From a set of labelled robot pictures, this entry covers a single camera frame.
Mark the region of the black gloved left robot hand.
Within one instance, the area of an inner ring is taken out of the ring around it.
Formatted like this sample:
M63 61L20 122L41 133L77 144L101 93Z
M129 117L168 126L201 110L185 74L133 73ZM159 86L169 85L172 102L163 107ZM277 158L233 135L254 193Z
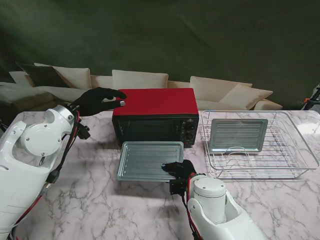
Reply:
M81 117L89 117L123 107L126 98L126 94L122 91L97 87L83 93L69 105L69 109L72 112L78 111Z

